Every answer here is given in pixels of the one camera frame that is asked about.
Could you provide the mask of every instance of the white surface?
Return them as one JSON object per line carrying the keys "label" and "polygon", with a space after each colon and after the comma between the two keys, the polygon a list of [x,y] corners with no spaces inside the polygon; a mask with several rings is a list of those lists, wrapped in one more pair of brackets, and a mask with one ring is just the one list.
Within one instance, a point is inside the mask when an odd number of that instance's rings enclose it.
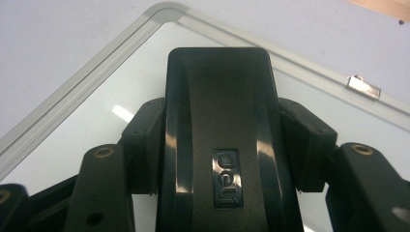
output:
{"label": "white surface", "polygon": [[[0,137],[157,2],[0,0]],[[410,104],[410,23],[345,0],[180,2]]]}

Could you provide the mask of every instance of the mounting hole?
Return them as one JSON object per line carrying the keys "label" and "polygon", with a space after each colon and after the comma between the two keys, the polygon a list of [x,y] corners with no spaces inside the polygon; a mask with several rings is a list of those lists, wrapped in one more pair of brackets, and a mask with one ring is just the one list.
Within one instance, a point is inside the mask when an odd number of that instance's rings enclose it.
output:
{"label": "mounting hole", "polygon": [[353,144],[351,146],[351,148],[355,153],[358,153],[358,154],[364,155],[364,156],[371,156],[374,153],[373,149],[371,149],[371,148],[369,148],[365,145],[362,145],[362,144]]}
{"label": "mounting hole", "polygon": [[101,213],[94,213],[91,214],[88,218],[87,218],[87,224],[88,225],[97,225],[100,222],[103,221],[103,214]]}
{"label": "mounting hole", "polygon": [[111,156],[112,154],[114,154],[114,149],[109,148],[109,147],[103,147],[94,153],[94,157],[95,158],[106,158],[108,156]]}
{"label": "mounting hole", "polygon": [[8,190],[2,189],[0,190],[0,204],[4,203],[9,199],[10,195],[12,195]]}

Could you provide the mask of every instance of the glossy black surface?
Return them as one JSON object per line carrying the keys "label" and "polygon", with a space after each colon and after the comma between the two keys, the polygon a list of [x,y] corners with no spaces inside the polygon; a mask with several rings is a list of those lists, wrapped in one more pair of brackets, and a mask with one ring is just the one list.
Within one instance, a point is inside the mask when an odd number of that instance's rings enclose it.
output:
{"label": "glossy black surface", "polygon": [[[159,231],[303,230],[265,50],[173,50],[164,134]],[[214,155],[221,150],[237,151],[240,207],[220,209],[215,204]],[[223,169],[219,174],[232,170]],[[224,172],[218,182],[228,185],[234,180]]]}

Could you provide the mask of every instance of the black plastic panel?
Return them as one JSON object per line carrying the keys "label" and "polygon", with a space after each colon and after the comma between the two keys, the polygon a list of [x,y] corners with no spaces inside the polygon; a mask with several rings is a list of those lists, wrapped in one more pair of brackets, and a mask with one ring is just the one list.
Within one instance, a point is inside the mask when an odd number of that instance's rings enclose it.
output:
{"label": "black plastic panel", "polygon": [[30,196],[30,222],[26,232],[63,231],[76,176]]}
{"label": "black plastic panel", "polygon": [[126,166],[119,145],[105,144],[84,155],[64,231],[134,231]]}
{"label": "black plastic panel", "polygon": [[[303,230],[265,50],[173,50],[165,115],[159,231]],[[239,207],[215,204],[218,150],[237,151]]]}
{"label": "black plastic panel", "polygon": [[145,102],[122,133],[119,145],[131,159],[133,194],[153,194],[158,188],[158,165],[162,143],[163,98]]}
{"label": "black plastic panel", "polygon": [[334,157],[341,183],[330,182],[327,203],[335,231],[410,231],[410,188],[379,151],[346,143]]}
{"label": "black plastic panel", "polygon": [[321,192],[325,187],[322,167],[336,146],[337,132],[301,104],[279,99],[286,153],[296,188]]}

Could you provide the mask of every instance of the metal clip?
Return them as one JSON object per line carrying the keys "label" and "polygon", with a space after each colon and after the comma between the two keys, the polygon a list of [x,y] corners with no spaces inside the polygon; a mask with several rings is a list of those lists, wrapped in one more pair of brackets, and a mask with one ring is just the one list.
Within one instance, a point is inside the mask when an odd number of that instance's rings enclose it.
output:
{"label": "metal clip", "polygon": [[365,80],[360,75],[349,75],[347,76],[349,82],[347,83],[347,88],[354,90],[372,100],[379,100],[382,90],[374,85],[365,83]]}

